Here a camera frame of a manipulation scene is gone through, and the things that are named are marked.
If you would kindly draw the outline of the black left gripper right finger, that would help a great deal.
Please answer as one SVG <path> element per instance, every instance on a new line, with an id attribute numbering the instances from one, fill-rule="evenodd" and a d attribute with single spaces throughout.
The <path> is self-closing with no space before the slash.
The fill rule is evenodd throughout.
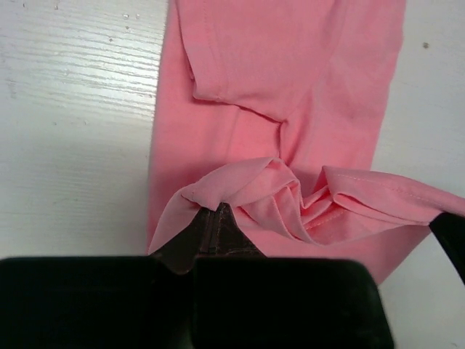
<path id="1" fill-rule="evenodd" d="M 242 236 L 221 204 L 192 270 L 195 348 L 393 348 L 375 281 L 354 260 L 266 258 L 253 246 L 219 255 Z"/>

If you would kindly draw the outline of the pink t-shirt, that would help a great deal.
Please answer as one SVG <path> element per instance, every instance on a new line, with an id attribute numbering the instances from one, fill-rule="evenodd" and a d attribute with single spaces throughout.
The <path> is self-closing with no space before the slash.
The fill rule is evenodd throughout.
<path id="1" fill-rule="evenodd" d="M 371 170 L 404 1 L 171 1 L 147 251 L 347 258 L 384 281 L 464 199 Z"/>

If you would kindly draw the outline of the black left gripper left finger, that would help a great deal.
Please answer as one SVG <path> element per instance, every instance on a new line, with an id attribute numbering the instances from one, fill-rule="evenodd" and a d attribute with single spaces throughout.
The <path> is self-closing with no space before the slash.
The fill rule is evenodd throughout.
<path id="1" fill-rule="evenodd" d="M 2 260 L 1 346 L 191 348 L 190 271 L 213 226 L 202 209 L 148 257 Z"/>

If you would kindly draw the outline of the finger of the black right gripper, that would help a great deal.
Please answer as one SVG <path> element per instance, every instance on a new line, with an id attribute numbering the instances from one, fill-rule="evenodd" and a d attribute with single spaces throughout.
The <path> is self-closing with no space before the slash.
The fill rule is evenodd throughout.
<path id="1" fill-rule="evenodd" d="M 465 282 L 465 220 L 464 217 L 443 212 L 430 222 L 429 228 Z"/>

